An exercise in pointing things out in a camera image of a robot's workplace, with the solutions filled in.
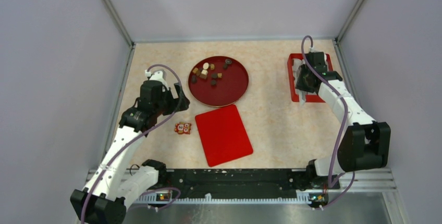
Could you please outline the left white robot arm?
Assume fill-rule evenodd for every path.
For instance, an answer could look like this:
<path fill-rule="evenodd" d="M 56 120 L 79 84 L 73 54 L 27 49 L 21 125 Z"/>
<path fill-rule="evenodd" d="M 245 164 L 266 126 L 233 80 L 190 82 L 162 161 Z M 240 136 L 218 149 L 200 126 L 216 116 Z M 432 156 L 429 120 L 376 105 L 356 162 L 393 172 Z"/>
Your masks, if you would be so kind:
<path fill-rule="evenodd" d="M 140 96 L 121 116 L 114 140 L 91 180 L 81 190 L 74 190 L 70 202 L 81 223 L 122 223 L 129 208 L 151 186 L 161 189 L 167 175 L 160 162 L 143 165 L 126 181 L 123 176 L 129 163 L 150 132 L 172 116 L 189 108 L 181 82 L 174 84 L 174 98 L 167 83 L 146 80 Z"/>

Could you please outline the red rectangular lid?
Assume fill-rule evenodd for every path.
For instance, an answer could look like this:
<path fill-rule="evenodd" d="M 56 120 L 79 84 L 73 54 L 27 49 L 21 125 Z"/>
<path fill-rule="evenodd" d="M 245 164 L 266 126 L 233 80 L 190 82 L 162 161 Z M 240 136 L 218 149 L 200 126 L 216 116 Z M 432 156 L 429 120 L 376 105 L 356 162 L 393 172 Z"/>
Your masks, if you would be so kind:
<path fill-rule="evenodd" d="M 236 105 L 195 116 L 209 167 L 253 154 L 253 147 Z"/>

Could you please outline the round dark red tray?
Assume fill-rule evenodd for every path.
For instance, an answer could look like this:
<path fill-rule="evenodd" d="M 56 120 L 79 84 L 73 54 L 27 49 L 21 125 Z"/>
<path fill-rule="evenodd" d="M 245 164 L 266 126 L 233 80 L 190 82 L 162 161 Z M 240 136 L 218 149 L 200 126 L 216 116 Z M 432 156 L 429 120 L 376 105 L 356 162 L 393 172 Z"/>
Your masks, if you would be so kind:
<path fill-rule="evenodd" d="M 209 63 L 207 70 L 203 64 Z M 240 100 L 249 87 L 249 73 L 244 65 L 232 57 L 212 56 L 199 61 L 188 76 L 188 88 L 200 103 L 224 107 Z"/>

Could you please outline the metal tongs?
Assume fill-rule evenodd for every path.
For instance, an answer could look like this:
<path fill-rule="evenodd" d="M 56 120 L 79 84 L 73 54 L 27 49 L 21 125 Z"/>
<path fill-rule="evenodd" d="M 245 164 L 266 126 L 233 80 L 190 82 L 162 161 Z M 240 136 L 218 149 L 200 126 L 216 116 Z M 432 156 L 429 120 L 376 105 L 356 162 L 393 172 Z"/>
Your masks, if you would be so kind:
<path fill-rule="evenodd" d="M 306 96 L 308 93 L 306 91 L 299 90 L 299 102 L 301 105 L 306 103 Z"/>

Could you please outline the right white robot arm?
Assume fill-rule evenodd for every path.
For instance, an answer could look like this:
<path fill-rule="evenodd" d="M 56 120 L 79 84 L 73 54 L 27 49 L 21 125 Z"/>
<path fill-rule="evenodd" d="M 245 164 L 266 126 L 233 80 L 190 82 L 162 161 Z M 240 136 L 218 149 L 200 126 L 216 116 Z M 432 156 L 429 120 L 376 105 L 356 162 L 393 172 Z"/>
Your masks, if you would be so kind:
<path fill-rule="evenodd" d="M 347 90 L 340 74 L 330 70 L 323 52 L 309 52 L 295 72 L 295 91 L 299 102 L 316 94 L 339 120 L 338 144 L 328 157 L 311 160 L 306 183 L 319 189 L 327 176 L 383 168 L 387 165 L 391 128 L 365 112 Z"/>

